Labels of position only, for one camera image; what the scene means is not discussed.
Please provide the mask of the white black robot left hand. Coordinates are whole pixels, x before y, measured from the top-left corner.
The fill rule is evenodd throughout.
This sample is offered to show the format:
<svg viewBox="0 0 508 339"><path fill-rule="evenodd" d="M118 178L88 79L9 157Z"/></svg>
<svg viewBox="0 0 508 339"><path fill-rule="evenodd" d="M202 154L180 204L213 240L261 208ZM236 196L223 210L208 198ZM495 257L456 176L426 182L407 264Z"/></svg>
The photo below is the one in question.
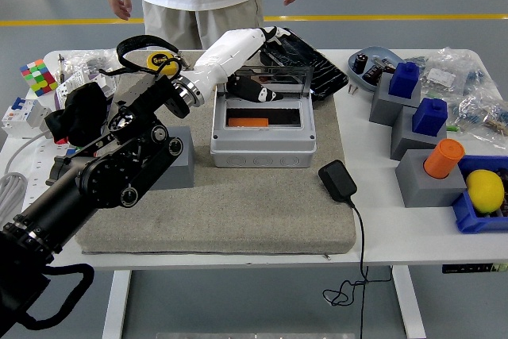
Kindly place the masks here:
<svg viewBox="0 0 508 339"><path fill-rule="evenodd" d="M229 30L183 76L197 89L199 103L203 104L210 99L217 84L226 83L266 42L289 35L285 29L275 26Z"/></svg>

